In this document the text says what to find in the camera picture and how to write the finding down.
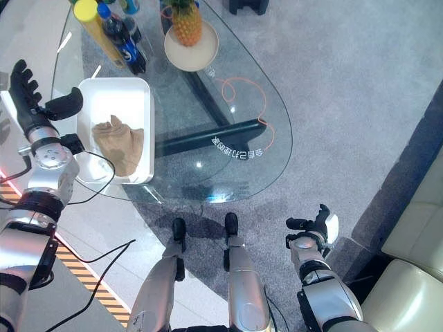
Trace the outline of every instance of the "blue label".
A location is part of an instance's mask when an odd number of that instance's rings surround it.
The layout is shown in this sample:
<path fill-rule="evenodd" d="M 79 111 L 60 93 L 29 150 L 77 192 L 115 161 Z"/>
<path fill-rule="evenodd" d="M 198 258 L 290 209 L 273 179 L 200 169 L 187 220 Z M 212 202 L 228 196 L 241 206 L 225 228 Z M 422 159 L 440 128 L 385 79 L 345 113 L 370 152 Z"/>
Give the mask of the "blue label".
<path fill-rule="evenodd" d="M 136 61 L 138 50 L 132 42 L 117 46 L 117 48 L 123 56 L 123 59 L 125 59 L 128 64 L 132 64 Z"/>

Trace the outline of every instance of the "pineapple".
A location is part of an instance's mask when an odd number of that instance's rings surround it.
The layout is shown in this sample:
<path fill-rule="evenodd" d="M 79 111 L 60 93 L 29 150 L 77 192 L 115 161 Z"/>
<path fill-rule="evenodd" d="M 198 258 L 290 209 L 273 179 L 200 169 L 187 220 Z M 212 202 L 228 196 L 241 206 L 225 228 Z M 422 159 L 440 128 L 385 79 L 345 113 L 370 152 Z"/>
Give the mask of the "pineapple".
<path fill-rule="evenodd" d="M 194 0 L 168 0 L 172 7 L 172 24 L 177 39 L 184 46 L 193 46 L 201 38 L 201 16 Z"/>

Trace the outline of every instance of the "bottle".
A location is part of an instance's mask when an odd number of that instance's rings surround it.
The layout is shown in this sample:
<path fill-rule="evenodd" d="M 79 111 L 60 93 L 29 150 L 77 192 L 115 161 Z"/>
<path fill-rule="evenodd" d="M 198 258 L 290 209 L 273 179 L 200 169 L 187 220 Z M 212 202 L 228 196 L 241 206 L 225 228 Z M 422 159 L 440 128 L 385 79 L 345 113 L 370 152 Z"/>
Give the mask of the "bottle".
<path fill-rule="evenodd" d="M 73 8 L 75 18 L 83 25 L 83 28 L 94 38 L 96 43 L 106 53 L 107 57 L 118 68 L 125 66 L 125 61 L 120 52 L 106 37 L 102 22 L 97 13 L 97 3 L 95 0 L 78 0 Z"/>
<path fill-rule="evenodd" d="M 130 16 L 126 16 L 123 19 L 123 23 L 125 24 L 126 29 L 128 29 L 132 40 L 134 40 L 134 43 L 137 44 L 141 39 L 141 33 L 140 30 L 138 29 L 137 23 Z"/>
<path fill-rule="evenodd" d="M 120 6 L 126 14 L 135 14 L 140 9 L 138 0 L 120 0 Z"/>
<path fill-rule="evenodd" d="M 120 51 L 131 72 L 134 75 L 144 73 L 146 71 L 146 59 L 137 49 L 121 18 L 112 14 L 104 3 L 99 3 L 97 11 L 102 18 L 102 27 L 106 36 Z"/>

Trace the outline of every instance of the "yellow black hazard stripe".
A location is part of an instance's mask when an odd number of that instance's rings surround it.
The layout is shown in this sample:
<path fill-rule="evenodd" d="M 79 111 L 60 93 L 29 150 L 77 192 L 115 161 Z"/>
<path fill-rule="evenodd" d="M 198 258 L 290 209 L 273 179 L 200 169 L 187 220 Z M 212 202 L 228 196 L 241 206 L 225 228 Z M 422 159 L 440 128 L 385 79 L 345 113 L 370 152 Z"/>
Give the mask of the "yellow black hazard stripe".
<path fill-rule="evenodd" d="M 98 279 L 95 278 L 84 264 L 79 261 L 69 249 L 59 240 L 57 258 L 78 278 L 78 280 L 91 292 L 96 287 Z M 103 286 L 98 287 L 96 299 L 124 326 L 127 326 L 129 312 L 120 302 Z"/>
<path fill-rule="evenodd" d="M 12 203 L 16 203 L 20 199 L 20 196 L 7 183 L 0 184 L 0 196 L 1 198 L 10 201 Z"/>

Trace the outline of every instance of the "blue bottle cap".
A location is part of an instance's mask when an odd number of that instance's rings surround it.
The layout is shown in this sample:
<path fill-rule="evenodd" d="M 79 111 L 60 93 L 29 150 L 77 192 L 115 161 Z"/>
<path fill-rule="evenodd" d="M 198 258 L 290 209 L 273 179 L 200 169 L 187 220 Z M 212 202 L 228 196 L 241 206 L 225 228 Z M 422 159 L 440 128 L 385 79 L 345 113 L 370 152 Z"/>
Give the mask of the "blue bottle cap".
<path fill-rule="evenodd" d="M 111 16 L 111 11 L 110 11 L 109 7 L 106 6 L 106 4 L 103 3 L 103 2 L 100 2 L 100 3 L 98 4 L 98 6 L 97 6 L 97 12 L 98 12 L 98 14 L 100 15 L 100 17 L 101 17 L 102 19 L 107 19 L 108 17 Z"/>

